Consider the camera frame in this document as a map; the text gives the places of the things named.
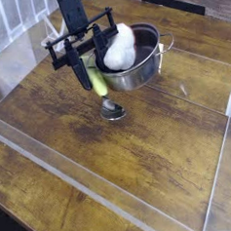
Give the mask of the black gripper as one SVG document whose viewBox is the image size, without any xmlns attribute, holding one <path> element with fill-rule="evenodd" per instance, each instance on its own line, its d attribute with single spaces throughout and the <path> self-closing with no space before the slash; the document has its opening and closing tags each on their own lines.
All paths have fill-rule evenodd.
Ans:
<svg viewBox="0 0 231 231">
<path fill-rule="evenodd" d="M 102 71 L 107 69 L 104 56 L 108 51 L 108 41 L 118 33 L 112 17 L 112 9 L 107 7 L 97 16 L 89 19 L 81 0 L 57 0 L 67 33 L 45 46 L 50 51 L 55 70 L 64 65 L 72 67 L 81 86 L 85 90 L 92 89 L 92 83 L 80 56 L 91 49 L 95 50 L 96 63 Z M 64 42 L 66 54 L 60 58 L 53 48 L 58 42 Z"/>
</svg>

